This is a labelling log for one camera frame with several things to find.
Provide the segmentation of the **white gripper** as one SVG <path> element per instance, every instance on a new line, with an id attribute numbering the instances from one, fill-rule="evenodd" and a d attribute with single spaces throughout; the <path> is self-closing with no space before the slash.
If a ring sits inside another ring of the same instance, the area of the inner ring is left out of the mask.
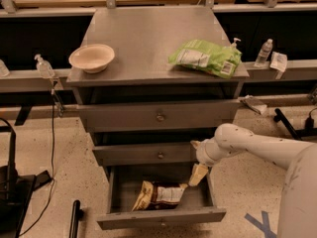
<path id="1" fill-rule="evenodd" d="M 207 175 L 208 168 L 213 167 L 222 158 L 222 151 L 214 139 L 202 142 L 192 140 L 190 144 L 196 149 L 196 158 L 200 164 L 195 164 L 189 179 L 189 186 L 197 186 Z"/>

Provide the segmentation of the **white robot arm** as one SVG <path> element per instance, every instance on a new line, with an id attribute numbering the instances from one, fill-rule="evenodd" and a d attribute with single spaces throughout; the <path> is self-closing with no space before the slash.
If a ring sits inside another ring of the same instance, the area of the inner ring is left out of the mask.
<path id="1" fill-rule="evenodd" d="M 197 163 L 189 179 L 198 185 L 221 160 L 249 152 L 286 170 L 276 238 L 317 238 L 317 144 L 257 135 L 234 124 L 212 138 L 193 141 Z"/>

